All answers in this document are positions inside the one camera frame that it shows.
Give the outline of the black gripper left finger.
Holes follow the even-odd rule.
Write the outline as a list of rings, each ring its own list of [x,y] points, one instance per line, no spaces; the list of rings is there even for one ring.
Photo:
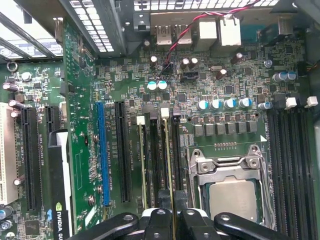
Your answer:
[[[121,213],[82,232],[83,240],[171,240],[172,207],[168,191],[160,191],[158,207],[148,208],[141,217]]]

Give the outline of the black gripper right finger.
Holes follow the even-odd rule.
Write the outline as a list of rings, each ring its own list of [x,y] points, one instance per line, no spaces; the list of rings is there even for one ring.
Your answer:
[[[174,192],[178,240],[286,240],[278,231],[230,212],[221,212],[210,219],[199,208],[189,207],[185,191]]]

